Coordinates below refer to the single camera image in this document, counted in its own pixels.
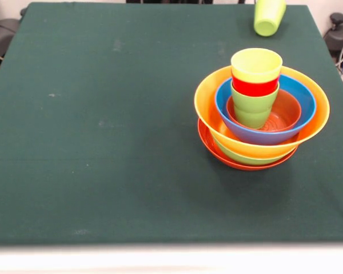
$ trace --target plastic dish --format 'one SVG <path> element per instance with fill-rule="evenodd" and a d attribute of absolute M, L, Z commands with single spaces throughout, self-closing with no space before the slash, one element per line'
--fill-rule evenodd
<path fill-rule="evenodd" d="M 200 119 L 198 120 L 198 133 L 200 135 L 200 138 L 201 138 L 203 144 L 211 152 L 211 154 L 213 156 L 215 156 L 218 160 L 220 160 L 221 162 L 223 162 L 227 166 L 236 168 L 238 170 L 256 171 L 256 170 L 265 170 L 267 168 L 275 167 L 275 166 L 287 161 L 289 158 L 291 158 L 292 155 L 297 150 L 297 147 L 294 148 L 293 151 L 291 151 L 286 156 L 284 156 L 283 158 L 281 158 L 280 160 L 278 160 L 274 163 L 264 164 L 262 166 L 251 166 L 248 164 L 238 163 L 237 161 L 230 159 L 224 153 L 222 153 L 222 151 L 214 143 L 214 140 L 212 138 L 210 130 Z"/>
<path fill-rule="evenodd" d="M 276 90 L 278 79 L 266 83 L 248 83 L 233 76 L 233 87 L 247 96 L 265 96 Z"/>
<path fill-rule="evenodd" d="M 226 147 L 224 147 L 222 144 L 218 142 L 218 140 L 214 139 L 215 144 L 218 146 L 218 148 L 224 153 L 227 157 L 230 159 L 237 161 L 238 163 L 241 164 L 249 164 L 251 166 L 261 166 L 263 164 L 270 164 L 275 161 L 280 160 L 282 156 L 274 157 L 274 158 L 267 158 L 267 159 L 260 159 L 260 158 L 251 158 L 251 157 L 246 157 L 240 154 L 235 153 L 234 151 L 228 150 Z"/>
<path fill-rule="evenodd" d="M 226 112 L 229 119 L 233 123 L 238 124 L 239 126 L 245 127 L 236 120 L 233 105 L 234 105 L 234 101 L 233 101 L 233 98 L 230 96 L 230 98 L 226 102 L 226 106 L 224 108 L 223 113 L 225 114 Z M 296 98 L 293 95 L 291 95 L 289 92 L 284 91 L 284 90 L 279 90 L 276 101 L 274 101 L 274 104 L 272 106 L 272 111 L 269 114 L 267 122 L 265 122 L 263 127 L 254 131 L 262 131 L 262 132 L 287 131 L 294 127 L 294 125 L 298 122 L 300 117 L 301 117 L 301 106 L 298 100 L 296 100 Z"/>
<path fill-rule="evenodd" d="M 292 68 L 282 67 L 283 74 L 304 84 L 314 95 L 317 106 L 314 117 L 305 127 L 303 127 L 299 134 L 281 144 L 274 146 L 261 146 L 257 144 L 244 143 L 228 130 L 214 103 L 216 90 L 224 81 L 226 81 L 226 79 L 230 77 L 230 73 L 231 67 L 228 66 L 208 75 L 197 87 L 194 96 L 194 106 L 196 108 L 197 115 L 203 123 L 208 126 L 211 134 L 229 150 L 240 155 L 253 158 L 263 159 L 280 156 L 318 134 L 329 119 L 329 101 L 320 86 L 306 75 Z"/>
<path fill-rule="evenodd" d="M 234 111 L 238 121 L 246 127 L 261 128 L 269 117 L 280 85 L 277 85 L 273 93 L 265 96 L 246 96 L 236 91 L 233 86 L 229 86 L 234 98 Z"/>
<path fill-rule="evenodd" d="M 231 70 L 234 77 L 244 82 L 266 83 L 280 75 L 282 63 L 282 58 L 272 50 L 244 49 L 231 57 Z"/>
<path fill-rule="evenodd" d="M 229 114 L 226 111 L 226 102 L 230 95 L 228 90 L 229 85 L 229 80 L 227 80 L 219 87 L 216 93 L 216 107 L 221 115 L 222 120 L 229 128 L 229 130 L 243 142 L 261 145 L 279 144 L 298 134 L 299 131 L 303 127 L 305 127 L 315 115 L 316 102 L 313 94 L 303 84 L 296 81 L 295 79 L 286 75 L 281 75 L 281 88 L 292 94 L 298 100 L 301 106 L 301 116 L 299 120 L 297 121 L 297 123 L 295 123 L 293 128 L 279 132 L 258 131 L 247 128 L 241 124 L 236 123 L 233 119 L 230 119 Z"/>

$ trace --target red cup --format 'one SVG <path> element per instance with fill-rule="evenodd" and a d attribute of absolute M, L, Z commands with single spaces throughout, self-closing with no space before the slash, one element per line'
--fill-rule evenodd
<path fill-rule="evenodd" d="M 279 79 L 280 77 L 277 77 L 275 80 L 266 83 L 248 83 L 239 80 L 233 75 L 233 86 L 236 91 L 246 96 L 265 96 L 271 94 L 277 89 Z"/>

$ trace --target green cup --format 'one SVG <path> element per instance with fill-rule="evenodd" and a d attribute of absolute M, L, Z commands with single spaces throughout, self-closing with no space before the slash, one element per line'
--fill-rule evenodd
<path fill-rule="evenodd" d="M 258 0 L 254 15 L 254 29 L 256 33 L 262 36 L 275 34 L 285 11 L 285 0 Z"/>
<path fill-rule="evenodd" d="M 231 85 L 234 111 L 238 122 L 255 130 L 261 128 L 269 117 L 279 89 L 280 84 L 278 83 L 274 92 L 255 97 L 241 94 Z"/>

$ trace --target yellow cup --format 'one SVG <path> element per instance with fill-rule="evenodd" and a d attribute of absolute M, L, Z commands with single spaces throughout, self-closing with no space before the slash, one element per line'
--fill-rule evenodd
<path fill-rule="evenodd" d="M 280 75 L 283 60 L 272 50 L 251 48 L 231 57 L 233 76 L 248 83 L 266 83 Z"/>

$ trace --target orange plate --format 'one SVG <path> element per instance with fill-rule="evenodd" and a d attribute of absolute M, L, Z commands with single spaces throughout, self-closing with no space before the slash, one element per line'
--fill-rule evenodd
<path fill-rule="evenodd" d="M 241 164 L 238 162 L 235 162 L 234 160 L 231 160 L 229 157 L 227 157 L 222 151 L 215 145 L 211 132 L 208 129 L 208 127 L 200 120 L 198 119 L 198 134 L 200 135 L 200 138 L 205 145 L 205 147 L 221 162 L 228 165 L 229 167 L 236 168 L 238 170 L 247 170 L 247 171 L 254 171 L 254 170 L 265 170 L 267 168 L 275 167 L 285 161 L 287 161 L 291 156 L 296 152 L 297 147 L 290 153 L 288 153 L 286 156 L 281 158 L 278 161 L 275 161 L 271 164 L 264 164 L 263 166 L 249 166 L 247 164 Z"/>

